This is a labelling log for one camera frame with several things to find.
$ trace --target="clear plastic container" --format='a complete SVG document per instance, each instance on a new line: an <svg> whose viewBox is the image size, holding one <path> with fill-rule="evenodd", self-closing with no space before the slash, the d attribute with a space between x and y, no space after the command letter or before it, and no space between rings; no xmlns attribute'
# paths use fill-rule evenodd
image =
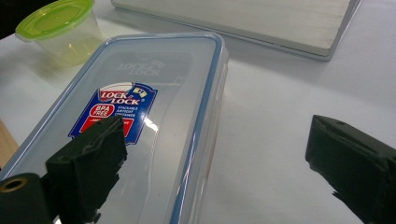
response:
<svg viewBox="0 0 396 224"><path fill-rule="evenodd" d="M45 161L87 125L121 114L128 159L98 223L196 223L216 142L227 62L223 40L213 33L107 40L0 172L0 179L26 172L43 175Z"/></svg>
<svg viewBox="0 0 396 224"><path fill-rule="evenodd" d="M16 36L65 64L85 63L103 42L92 7L93 0L55 1L24 19Z"/></svg>

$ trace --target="container with green lid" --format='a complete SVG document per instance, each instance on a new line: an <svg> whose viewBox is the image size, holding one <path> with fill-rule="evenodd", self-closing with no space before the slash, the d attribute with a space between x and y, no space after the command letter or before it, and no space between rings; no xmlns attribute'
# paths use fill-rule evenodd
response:
<svg viewBox="0 0 396 224"><path fill-rule="evenodd" d="M26 17L16 36L34 41L68 65L84 63L102 44L93 0L58 0Z"/></svg>

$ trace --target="green lid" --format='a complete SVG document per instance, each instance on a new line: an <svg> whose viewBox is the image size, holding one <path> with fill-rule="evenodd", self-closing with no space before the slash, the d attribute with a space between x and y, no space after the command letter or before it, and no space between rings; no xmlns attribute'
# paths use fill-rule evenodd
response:
<svg viewBox="0 0 396 224"><path fill-rule="evenodd" d="M63 34L82 23L90 14L93 0L59 0L26 17L16 33L23 40L41 40Z"/></svg>

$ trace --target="label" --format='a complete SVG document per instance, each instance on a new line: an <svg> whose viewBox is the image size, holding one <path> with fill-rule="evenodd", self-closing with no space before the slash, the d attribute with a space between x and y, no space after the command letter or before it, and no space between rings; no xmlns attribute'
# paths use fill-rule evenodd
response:
<svg viewBox="0 0 396 224"><path fill-rule="evenodd" d="M121 82L96 91L88 102L69 137L75 138L96 121L122 115L126 144L136 144L157 91L150 86Z"/></svg>

